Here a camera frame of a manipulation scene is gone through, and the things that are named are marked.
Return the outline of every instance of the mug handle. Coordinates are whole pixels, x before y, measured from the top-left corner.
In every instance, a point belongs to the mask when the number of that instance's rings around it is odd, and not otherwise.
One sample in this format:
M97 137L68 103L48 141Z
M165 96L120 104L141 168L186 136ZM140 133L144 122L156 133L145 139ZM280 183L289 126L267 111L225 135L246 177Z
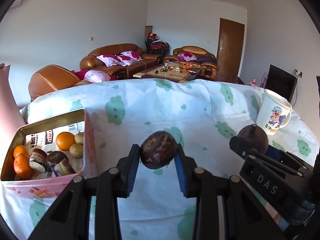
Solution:
M288 114L287 117L284 119L283 123L280 125L279 128L285 127L285 126L289 123L290 119L291 119L291 112L289 112L289 114Z

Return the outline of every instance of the flat screen monitor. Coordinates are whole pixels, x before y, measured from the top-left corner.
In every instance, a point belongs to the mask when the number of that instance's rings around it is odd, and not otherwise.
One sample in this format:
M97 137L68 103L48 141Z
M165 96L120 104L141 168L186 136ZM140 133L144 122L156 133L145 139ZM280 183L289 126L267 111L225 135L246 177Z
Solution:
M290 103L296 88L297 78L290 73L270 65L266 89L270 89L283 96Z

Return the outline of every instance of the orange fruit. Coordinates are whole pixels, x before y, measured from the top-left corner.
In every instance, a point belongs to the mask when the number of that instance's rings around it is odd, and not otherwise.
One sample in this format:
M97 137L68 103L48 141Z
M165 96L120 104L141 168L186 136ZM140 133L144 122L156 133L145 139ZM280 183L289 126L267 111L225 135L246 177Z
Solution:
M71 145L75 143L75 136L71 132L59 133L56 138L56 144L62 151L69 151Z
M17 147L15 147L15 149L13 150L13 157L16 158L20 153L28 155L27 148L24 145L18 145Z
M29 166L29 156L24 153L20 153L14 159L13 168L16 174L22 179L29 178L33 173L33 169Z

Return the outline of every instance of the tangerine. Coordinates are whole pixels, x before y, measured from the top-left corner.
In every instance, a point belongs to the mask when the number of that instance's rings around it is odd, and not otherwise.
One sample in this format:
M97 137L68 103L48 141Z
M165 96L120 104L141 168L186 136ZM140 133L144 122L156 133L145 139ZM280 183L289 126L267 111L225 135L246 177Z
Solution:
M15 147L15 149L13 150L13 157L16 158L20 153L29 155L27 148L24 145L18 145L17 147Z
M29 178L33 173L33 169L29 166L29 156L24 153L20 153L14 159L13 168L16 174L22 179Z
M62 132L57 135L56 144L62 151L69 151L71 145L75 143L75 135L71 132Z

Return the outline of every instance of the white wall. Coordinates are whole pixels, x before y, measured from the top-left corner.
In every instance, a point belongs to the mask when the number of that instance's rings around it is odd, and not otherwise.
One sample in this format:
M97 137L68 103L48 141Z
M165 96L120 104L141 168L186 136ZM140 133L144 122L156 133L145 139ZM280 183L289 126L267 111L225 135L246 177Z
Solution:
M216 56L220 18L245 25L245 46L247 9L212 0L148 0L148 25L153 26L153 33L169 43L171 52L193 45Z
M144 48L146 23L147 0L22 0L0 24L0 61L12 66L9 81L17 104L30 102L30 77L46 65L80 70L81 59L95 48L117 43Z
M240 78L260 84L270 64L298 79L298 99L293 108L320 140L319 93L320 35L298 0L257 0L248 9L248 31Z

